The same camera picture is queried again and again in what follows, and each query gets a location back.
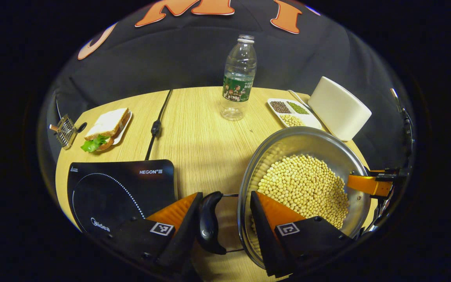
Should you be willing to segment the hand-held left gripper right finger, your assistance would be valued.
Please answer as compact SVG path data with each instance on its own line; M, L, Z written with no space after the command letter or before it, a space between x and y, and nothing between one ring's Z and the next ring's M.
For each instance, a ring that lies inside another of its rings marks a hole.
M305 218L257 191L250 208L268 276L313 271L354 243L323 217Z

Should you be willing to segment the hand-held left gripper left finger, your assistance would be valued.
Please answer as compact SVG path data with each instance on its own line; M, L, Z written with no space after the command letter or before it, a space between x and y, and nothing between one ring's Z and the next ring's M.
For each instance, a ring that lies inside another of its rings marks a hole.
M110 246L131 264L159 275L181 273L197 235L201 192L170 204L147 219L132 219L110 234Z

